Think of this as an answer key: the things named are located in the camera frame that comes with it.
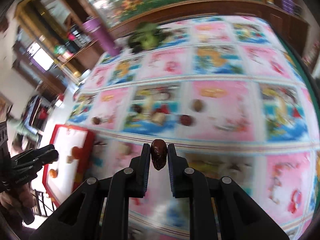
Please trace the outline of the person's left hand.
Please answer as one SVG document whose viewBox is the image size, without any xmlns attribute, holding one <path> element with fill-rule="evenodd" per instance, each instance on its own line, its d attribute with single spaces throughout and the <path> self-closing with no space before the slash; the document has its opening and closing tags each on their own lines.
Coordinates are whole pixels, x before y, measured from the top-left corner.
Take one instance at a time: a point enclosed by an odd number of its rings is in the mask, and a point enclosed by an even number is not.
<svg viewBox="0 0 320 240">
<path fill-rule="evenodd" d="M 16 209 L 21 207 L 32 209 L 35 206 L 35 200 L 31 194 L 29 184 L 25 184 L 17 189 L 17 196 L 13 197 L 7 192 L 1 192 L 1 213 L 4 217 L 16 217 Z"/>
</svg>

